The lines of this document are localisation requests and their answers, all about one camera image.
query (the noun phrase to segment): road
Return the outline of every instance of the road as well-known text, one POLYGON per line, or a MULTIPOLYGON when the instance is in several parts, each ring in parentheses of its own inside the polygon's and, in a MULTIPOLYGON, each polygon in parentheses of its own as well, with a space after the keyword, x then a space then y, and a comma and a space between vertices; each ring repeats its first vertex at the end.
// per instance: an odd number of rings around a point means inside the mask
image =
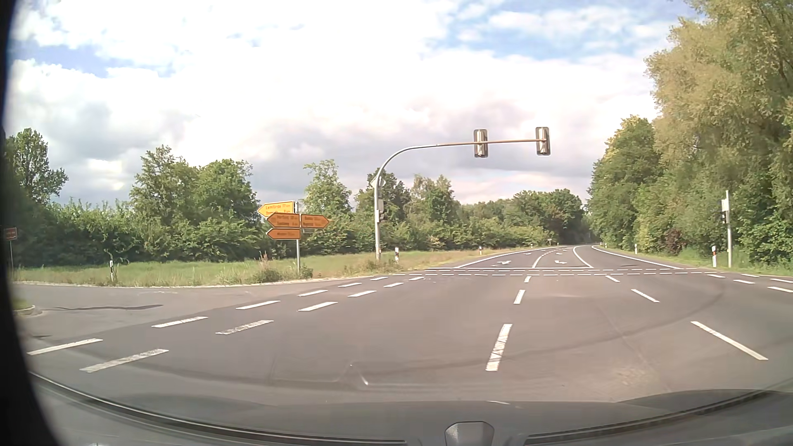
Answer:
POLYGON ((33 370, 213 421, 250 404, 621 402, 793 377, 793 279, 590 245, 327 282, 19 292, 44 311, 23 322, 33 370))

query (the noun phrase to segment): yellow direction sign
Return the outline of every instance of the yellow direction sign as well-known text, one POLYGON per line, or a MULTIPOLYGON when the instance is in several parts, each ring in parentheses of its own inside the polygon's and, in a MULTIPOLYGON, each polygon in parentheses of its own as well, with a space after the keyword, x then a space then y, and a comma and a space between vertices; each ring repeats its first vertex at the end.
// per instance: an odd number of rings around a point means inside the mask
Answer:
POLYGON ((259 213, 265 217, 269 217, 275 212, 295 213, 295 202, 264 203, 259 207, 259 213))

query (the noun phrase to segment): traffic light pole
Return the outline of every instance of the traffic light pole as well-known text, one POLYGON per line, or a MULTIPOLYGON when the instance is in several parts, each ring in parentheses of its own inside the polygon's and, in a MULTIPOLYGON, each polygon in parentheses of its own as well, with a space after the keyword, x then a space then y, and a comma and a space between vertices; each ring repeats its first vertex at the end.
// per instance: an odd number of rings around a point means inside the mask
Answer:
POLYGON ((385 166, 394 159, 395 156, 399 155, 402 152, 407 152, 408 150, 416 150, 417 148, 433 148, 433 147, 453 147, 453 146, 460 146, 460 145, 482 145, 483 142, 487 144, 506 144, 506 143, 537 143, 547 142, 547 139, 531 139, 531 140, 494 140, 494 141, 470 141, 465 143, 440 143, 440 144, 425 144, 425 145, 413 145, 410 147, 403 148, 401 150, 397 150, 388 159, 385 160, 382 166, 377 169, 377 174, 374 176, 374 253, 377 257, 377 260, 380 260, 381 254, 381 246, 380 246, 380 213, 378 209, 377 199, 380 197, 380 175, 385 169, 385 166))

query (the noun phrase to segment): grass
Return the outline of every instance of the grass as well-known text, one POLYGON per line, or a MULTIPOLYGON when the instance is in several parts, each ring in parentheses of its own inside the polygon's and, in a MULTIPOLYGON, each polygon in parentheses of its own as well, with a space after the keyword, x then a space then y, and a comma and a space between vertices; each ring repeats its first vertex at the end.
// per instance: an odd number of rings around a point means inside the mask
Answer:
MULTIPOLYGON (((609 248, 609 251, 633 254, 633 251, 623 251, 621 249, 609 248)), ((678 263, 691 265, 693 267, 713 267, 713 256, 703 256, 696 250, 685 248, 678 256, 664 253, 646 254, 639 252, 644 257, 659 260, 672 260, 678 263)), ((716 269, 724 271, 746 272, 763 275, 786 275, 793 276, 793 262, 787 261, 773 265, 754 263, 740 247, 733 248, 733 266, 727 267, 727 252, 716 252, 716 269)))
MULTIPOLYGON (((511 250, 483 250, 482 255, 508 251, 511 250)), ((394 262, 393 252, 384 252, 380 263, 375 261, 373 253, 307 256, 301 258, 303 274, 298 273, 295 259, 233 263, 140 262, 119 265, 114 282, 110 280, 107 266, 20 268, 13 273, 13 279, 14 282, 98 286, 241 285, 410 271, 478 256, 478 251, 400 252, 399 263, 394 262)))

